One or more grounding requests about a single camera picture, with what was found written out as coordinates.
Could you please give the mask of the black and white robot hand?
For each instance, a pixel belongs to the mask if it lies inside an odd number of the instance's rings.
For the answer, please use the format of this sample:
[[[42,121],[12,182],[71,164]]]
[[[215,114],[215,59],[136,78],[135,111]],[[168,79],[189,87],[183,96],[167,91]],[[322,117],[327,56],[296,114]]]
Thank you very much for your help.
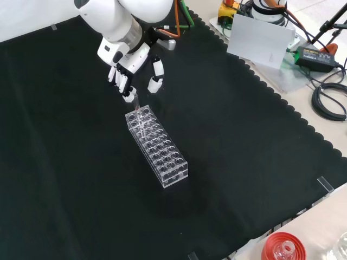
[[[135,100],[137,90],[131,85],[132,79],[148,61],[151,47],[155,43],[144,41],[134,52],[130,52],[130,47],[124,42],[111,43],[103,38],[100,43],[97,54],[102,61],[111,66],[107,80],[117,87],[127,103]]]

